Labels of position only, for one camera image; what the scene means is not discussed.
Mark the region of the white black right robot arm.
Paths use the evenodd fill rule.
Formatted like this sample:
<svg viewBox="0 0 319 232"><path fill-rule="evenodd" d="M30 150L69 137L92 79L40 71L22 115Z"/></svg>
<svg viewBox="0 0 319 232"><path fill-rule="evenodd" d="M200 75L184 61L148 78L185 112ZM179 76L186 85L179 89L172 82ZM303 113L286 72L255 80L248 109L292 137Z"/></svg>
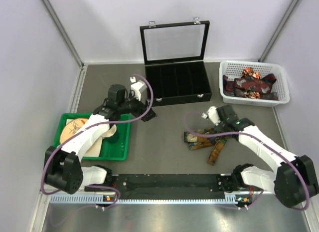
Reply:
<svg viewBox="0 0 319 232"><path fill-rule="evenodd" d="M282 148L248 118L238 118L231 105L211 106L207 115L218 133L232 136L270 167L266 171L252 164L237 166L232 172L235 188L258 187L275 195L287 208L309 203L310 198L319 193L311 158L306 155L298 157Z"/></svg>

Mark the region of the orange blue leaf-pattern tie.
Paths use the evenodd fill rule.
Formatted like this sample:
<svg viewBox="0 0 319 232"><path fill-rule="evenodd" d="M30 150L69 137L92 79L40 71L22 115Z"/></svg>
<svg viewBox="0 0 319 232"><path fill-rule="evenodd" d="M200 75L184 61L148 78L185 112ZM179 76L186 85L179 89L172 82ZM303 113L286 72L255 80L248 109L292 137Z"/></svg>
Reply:
<svg viewBox="0 0 319 232"><path fill-rule="evenodd" d="M205 138L201 136L196 136L187 131L183 133L183 140L188 144L190 150L198 150L202 148L212 147L212 151L208 157L207 163L214 166L217 162L219 154L224 148L231 136L221 136L213 138Z"/></svg>

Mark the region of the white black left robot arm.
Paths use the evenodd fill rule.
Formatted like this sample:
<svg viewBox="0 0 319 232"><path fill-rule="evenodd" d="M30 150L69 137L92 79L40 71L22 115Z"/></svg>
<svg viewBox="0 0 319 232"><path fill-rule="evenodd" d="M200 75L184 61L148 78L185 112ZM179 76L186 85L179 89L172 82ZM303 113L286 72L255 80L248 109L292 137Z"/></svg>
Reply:
<svg viewBox="0 0 319 232"><path fill-rule="evenodd" d="M40 190L49 193L45 185L54 187L56 192L74 194L81 187L99 187L108 190L112 187L111 171L102 166L82 167L81 160L93 144L112 128L122 124L123 114L132 114L135 120L149 121L155 117L152 102L141 101L145 90L152 91L147 81L131 84L130 90L120 84L113 84L103 103L90 115L88 121L69 139L58 147L49 147L45 152L44 168Z"/></svg>

